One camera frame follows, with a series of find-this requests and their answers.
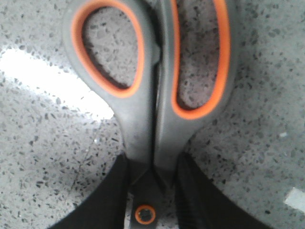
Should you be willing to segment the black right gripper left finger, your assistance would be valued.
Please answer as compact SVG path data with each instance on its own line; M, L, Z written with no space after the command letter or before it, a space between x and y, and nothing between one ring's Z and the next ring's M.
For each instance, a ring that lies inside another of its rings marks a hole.
M116 160L100 185L52 229L123 229L129 187L129 162L124 154Z

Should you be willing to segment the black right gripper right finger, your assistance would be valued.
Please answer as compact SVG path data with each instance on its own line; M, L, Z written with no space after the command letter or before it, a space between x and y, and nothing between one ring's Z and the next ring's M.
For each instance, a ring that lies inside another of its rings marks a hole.
M266 228L226 197L187 153L177 161L175 205L181 229Z

